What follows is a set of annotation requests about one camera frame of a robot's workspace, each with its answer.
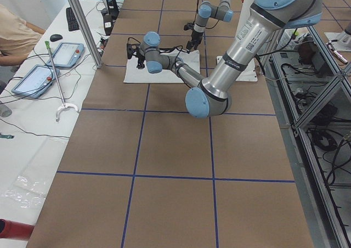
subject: keyboard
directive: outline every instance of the keyboard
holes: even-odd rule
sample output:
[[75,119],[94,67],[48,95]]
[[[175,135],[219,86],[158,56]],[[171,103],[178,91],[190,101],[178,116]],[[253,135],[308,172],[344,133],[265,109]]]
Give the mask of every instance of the keyboard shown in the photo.
[[68,30],[69,31],[79,30],[77,19],[71,7],[66,8],[66,17],[67,17],[67,23],[68,23]]

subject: label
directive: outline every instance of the label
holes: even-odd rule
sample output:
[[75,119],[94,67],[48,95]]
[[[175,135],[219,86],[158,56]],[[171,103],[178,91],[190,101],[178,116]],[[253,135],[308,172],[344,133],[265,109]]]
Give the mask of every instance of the label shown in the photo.
[[254,27],[249,21],[246,21],[236,38],[242,43],[242,46],[251,53],[256,53],[261,43],[265,41],[268,33],[259,27]]
[[247,65],[243,65],[240,63],[237,63],[235,60],[233,60],[228,54],[227,52],[224,53],[223,55],[223,60],[224,63],[226,65],[228,65],[229,67],[232,67],[233,69],[237,70],[237,71],[245,71]]
[[236,38],[241,41],[251,31],[252,27],[253,25],[247,20],[240,32],[236,35]]
[[256,53],[258,48],[261,47],[261,43],[265,41],[268,33],[264,30],[258,29],[255,35],[252,37],[250,42],[246,44],[246,49],[251,53]]

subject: beige shirt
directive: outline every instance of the beige shirt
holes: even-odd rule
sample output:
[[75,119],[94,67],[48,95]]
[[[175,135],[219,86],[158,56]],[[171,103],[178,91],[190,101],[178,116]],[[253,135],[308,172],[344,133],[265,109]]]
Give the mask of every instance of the beige shirt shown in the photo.
[[0,52],[4,55],[29,54],[41,38],[26,21],[0,4]]

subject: blue joint cap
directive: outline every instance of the blue joint cap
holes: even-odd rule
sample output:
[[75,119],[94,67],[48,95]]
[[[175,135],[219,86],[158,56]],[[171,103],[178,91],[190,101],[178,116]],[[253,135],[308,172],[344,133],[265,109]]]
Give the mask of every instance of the blue joint cap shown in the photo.
[[157,47],[161,42],[160,35],[155,31],[149,31],[144,36],[144,42],[152,47]]
[[212,9],[208,5],[201,4],[200,9],[199,9],[199,16],[207,19],[211,16]]
[[199,87],[188,90],[185,105],[188,112],[195,118],[206,118],[210,113],[207,97]]
[[146,67],[148,68],[148,72],[151,74],[157,74],[162,71],[162,64],[158,61],[147,61]]
[[224,16],[223,21],[225,21],[225,22],[230,22],[230,21],[231,21],[231,18],[233,17],[233,15],[234,15],[234,12],[233,12],[233,11],[231,11],[231,10],[227,11],[227,13],[226,13],[225,16]]
[[317,24],[321,18],[322,18],[322,13],[319,13],[317,15],[310,16],[308,18],[290,21],[284,26],[284,29],[297,29],[299,27],[312,26]]

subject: white table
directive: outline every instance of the white table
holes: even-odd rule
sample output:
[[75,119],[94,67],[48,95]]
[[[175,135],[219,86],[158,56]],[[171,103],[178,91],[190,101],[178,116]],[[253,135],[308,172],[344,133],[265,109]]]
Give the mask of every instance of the white table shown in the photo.
[[[92,0],[81,1],[81,6],[96,43],[100,40],[100,34],[105,34],[102,15],[95,8],[97,2],[98,1]],[[68,31],[66,7],[68,7],[68,5],[63,7],[36,45],[36,53],[47,53],[44,42],[48,41],[50,35],[55,33],[61,34],[63,39],[57,42],[51,42],[50,46],[52,50],[54,50],[60,42],[78,42],[86,46],[80,30]],[[82,58],[78,62],[81,62],[86,54],[89,54],[87,47],[82,54]],[[48,56],[43,56],[42,58],[44,61],[49,59]],[[43,62],[39,58],[26,60],[15,76],[25,76],[36,64],[43,64]],[[88,56],[87,59],[77,67],[77,71],[81,74],[81,79],[78,82],[78,86],[72,98],[67,100],[67,102],[74,103],[81,109],[83,100],[87,95],[94,77],[95,70],[95,63],[92,57]],[[61,70],[61,74],[65,74],[66,72],[68,72],[68,70]],[[69,97],[72,94],[79,77],[79,74],[73,70],[68,76],[60,78],[65,97]],[[17,80],[10,81],[6,90],[10,91],[17,82]],[[8,92],[4,91],[0,96],[0,100],[4,103],[17,99],[8,97],[9,95]],[[59,97],[56,83],[53,83],[49,90],[41,96],[41,98],[48,97]],[[55,120],[55,113],[61,104],[62,102],[59,98],[48,100],[18,100],[7,104],[12,110],[12,115],[2,119],[23,128],[27,132],[69,137],[78,118],[78,113],[75,112],[74,109],[63,111],[60,114],[60,121],[57,123]],[[37,187],[40,187],[42,192],[46,191],[47,193],[68,143],[68,139],[47,136],[37,137],[32,134],[26,134],[16,127],[2,121],[0,121],[0,132],[15,136],[13,139],[0,139],[0,162],[2,170],[0,176],[0,195],[3,195],[9,189],[15,189],[14,182],[17,180],[18,176],[23,174],[25,174],[26,178],[28,178],[27,175],[29,174],[32,180],[31,183],[38,182]],[[39,205],[37,208],[23,208],[18,201],[14,201],[9,197],[0,197],[0,207],[0,218],[35,224],[42,205]],[[26,241],[0,239],[1,248],[25,247],[26,243]]]

